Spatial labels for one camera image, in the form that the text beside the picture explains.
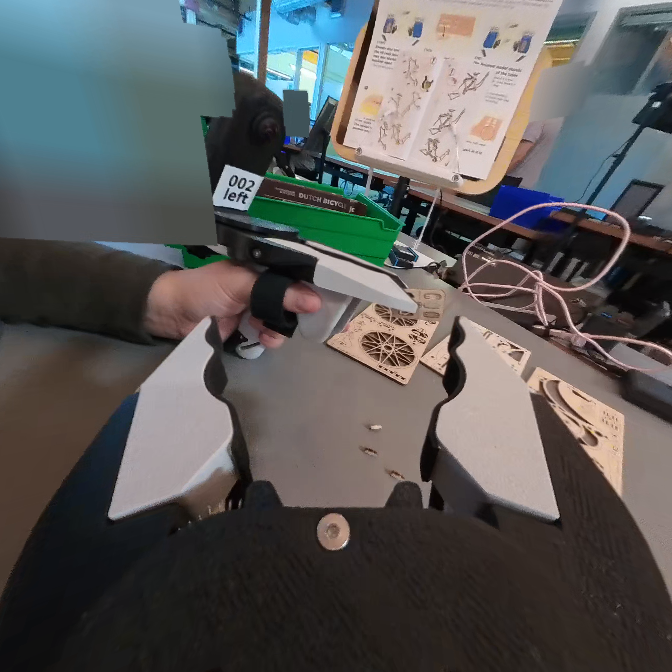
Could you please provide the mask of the brown cardboard box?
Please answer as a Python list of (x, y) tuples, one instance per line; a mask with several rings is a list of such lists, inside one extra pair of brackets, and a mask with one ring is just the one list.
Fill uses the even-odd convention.
[(361, 202), (331, 191), (324, 191), (307, 186), (303, 181), (282, 181), (278, 176), (274, 179), (265, 177), (256, 194), (272, 200), (303, 204), (324, 210), (366, 216), (367, 208)]

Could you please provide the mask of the blue plastic bin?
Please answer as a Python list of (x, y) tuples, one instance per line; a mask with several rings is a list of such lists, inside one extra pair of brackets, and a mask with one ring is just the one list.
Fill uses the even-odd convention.
[(500, 220), (508, 220), (525, 229), (537, 229), (543, 220), (562, 209), (565, 200), (558, 196), (502, 185), (494, 197), (489, 215)]

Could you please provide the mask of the green plastic bin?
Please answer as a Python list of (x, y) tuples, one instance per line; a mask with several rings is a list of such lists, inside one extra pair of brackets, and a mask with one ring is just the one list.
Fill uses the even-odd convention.
[[(347, 197), (340, 188), (332, 188), (284, 175), (265, 174), (265, 177), (272, 179), (276, 176), (282, 181), (303, 181), (307, 186)], [(382, 266), (398, 238), (402, 223), (382, 206), (362, 194), (349, 199), (364, 204), (367, 208), (366, 216), (342, 214), (257, 196), (252, 201), (248, 212), (253, 217), (290, 226), (299, 231), (304, 239)]]
[(164, 248), (170, 251), (168, 255), (174, 264), (186, 269), (199, 268), (228, 259), (228, 256), (219, 254), (207, 246), (165, 245)]

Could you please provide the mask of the small slotted wooden part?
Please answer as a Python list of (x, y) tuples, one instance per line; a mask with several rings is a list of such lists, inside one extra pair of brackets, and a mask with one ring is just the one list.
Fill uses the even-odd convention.
[(443, 290), (416, 290), (415, 300), (415, 319), (432, 323), (441, 321), (446, 304), (446, 293)]

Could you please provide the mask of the white stand base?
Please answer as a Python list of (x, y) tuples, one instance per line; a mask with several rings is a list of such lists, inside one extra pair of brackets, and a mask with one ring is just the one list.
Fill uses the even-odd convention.
[[(394, 245), (397, 245), (397, 246), (405, 245), (405, 246), (408, 246), (409, 248), (413, 248), (414, 243), (405, 244), (405, 243), (398, 240), (394, 243)], [(413, 270), (415, 270), (415, 269), (419, 269), (419, 270), (423, 269), (424, 270), (426, 268), (426, 266), (428, 266), (429, 264), (432, 264), (433, 262), (441, 262), (443, 260), (446, 260), (447, 266), (449, 266), (449, 268), (452, 268), (453, 266), (455, 266), (455, 264), (457, 264), (457, 260), (453, 257), (450, 257), (449, 255), (445, 255), (441, 252), (433, 250), (432, 248), (427, 248), (427, 250), (429, 250), (430, 254), (426, 254), (426, 251), (424, 251), (423, 245), (419, 246), (419, 250), (417, 252), (417, 254), (419, 256), (419, 259), (418, 259), (418, 262), (416, 263), (415, 267), (412, 268)], [(389, 268), (395, 268), (395, 267), (391, 267), (388, 264), (387, 259), (385, 260), (384, 265), (386, 267), (389, 267)]]

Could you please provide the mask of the slotted wooden parts sheet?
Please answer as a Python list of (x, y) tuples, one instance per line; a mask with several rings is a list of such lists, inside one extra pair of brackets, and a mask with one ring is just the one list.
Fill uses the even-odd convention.
[[(531, 357), (529, 350), (471, 320), (467, 319), (466, 322), (483, 336), (490, 348), (496, 351), (517, 375), (523, 376), (525, 366)], [(420, 362), (442, 376), (446, 372), (449, 360), (448, 344), (449, 336), (425, 353)]]

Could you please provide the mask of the black equipment box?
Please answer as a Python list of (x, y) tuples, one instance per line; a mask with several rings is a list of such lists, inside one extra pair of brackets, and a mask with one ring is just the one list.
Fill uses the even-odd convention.
[[(533, 295), (522, 290), (514, 292), (509, 288), (509, 286), (522, 286), (534, 289), (534, 282), (528, 275), (528, 272), (534, 271), (536, 268), (508, 254), (493, 251), (477, 243), (468, 245), (464, 252), (456, 257), (455, 265), (446, 272), (445, 281), (459, 288), (469, 277), (472, 292), (479, 295), (484, 304), (520, 308), (534, 313)], [(600, 301), (599, 296), (589, 290), (567, 292), (567, 289), (574, 289), (574, 285), (546, 273), (542, 276), (544, 281), (555, 286), (559, 295), (565, 299), (575, 323), (581, 322), (588, 311)]]

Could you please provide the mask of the arc-pattern wooden parts sheet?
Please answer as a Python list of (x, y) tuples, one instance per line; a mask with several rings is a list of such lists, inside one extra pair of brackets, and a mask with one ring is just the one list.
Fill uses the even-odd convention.
[(540, 367), (536, 367), (530, 374), (527, 385), (546, 399), (621, 497), (624, 470), (624, 416)]

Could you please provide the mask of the printed instruction sheet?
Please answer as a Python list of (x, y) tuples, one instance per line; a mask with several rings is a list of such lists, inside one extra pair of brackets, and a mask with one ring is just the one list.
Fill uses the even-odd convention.
[(561, 1), (379, 1), (343, 144), (456, 182), (485, 179)]

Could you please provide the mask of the wheel-pattern wooden parts sheet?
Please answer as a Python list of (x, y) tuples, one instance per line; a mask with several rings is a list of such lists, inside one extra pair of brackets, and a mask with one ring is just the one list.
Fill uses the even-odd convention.
[(388, 379), (407, 385), (439, 321), (395, 316), (370, 304), (326, 345)]

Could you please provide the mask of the black power adapter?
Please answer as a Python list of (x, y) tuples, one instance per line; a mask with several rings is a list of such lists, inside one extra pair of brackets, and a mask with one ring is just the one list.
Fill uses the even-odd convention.
[(671, 385), (634, 370), (621, 381), (621, 396), (634, 406), (671, 423)]

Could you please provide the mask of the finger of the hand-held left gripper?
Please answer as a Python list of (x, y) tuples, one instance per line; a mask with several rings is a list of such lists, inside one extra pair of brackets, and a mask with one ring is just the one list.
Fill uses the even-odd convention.
[(320, 288), (407, 288), (396, 274), (334, 248), (294, 241), (293, 249), (315, 258), (313, 284)]
[(356, 257), (314, 255), (315, 287), (414, 314), (417, 302), (395, 274)]

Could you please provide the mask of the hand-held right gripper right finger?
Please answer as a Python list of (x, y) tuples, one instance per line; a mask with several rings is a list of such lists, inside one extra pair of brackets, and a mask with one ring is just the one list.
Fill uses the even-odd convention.
[(442, 387), (420, 460), (430, 508), (478, 517), (500, 506), (558, 521), (532, 392), (464, 316), (448, 337)]

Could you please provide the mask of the person's left forearm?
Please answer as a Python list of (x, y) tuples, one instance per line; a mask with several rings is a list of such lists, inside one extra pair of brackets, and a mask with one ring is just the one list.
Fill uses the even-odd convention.
[(97, 333), (143, 345), (148, 296), (179, 267), (98, 243), (1, 239), (1, 323)]

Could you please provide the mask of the white stand pole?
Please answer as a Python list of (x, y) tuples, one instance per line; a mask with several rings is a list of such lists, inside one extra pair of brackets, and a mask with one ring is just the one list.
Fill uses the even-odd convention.
[(437, 203), (439, 203), (439, 207), (441, 207), (442, 199), (443, 199), (443, 190), (441, 188), (437, 188), (435, 193), (434, 193), (434, 196), (433, 196), (432, 204), (429, 207), (429, 210), (427, 211), (427, 215), (425, 217), (425, 222), (423, 223), (423, 226), (422, 226), (421, 230), (419, 231), (418, 236), (416, 238), (416, 242), (413, 245), (413, 250), (414, 250), (415, 253), (418, 252), (419, 246), (423, 242), (423, 238), (425, 236), (425, 231), (427, 230), (428, 225), (430, 223), (432, 223), (433, 211), (435, 209), (435, 206), (436, 206)]

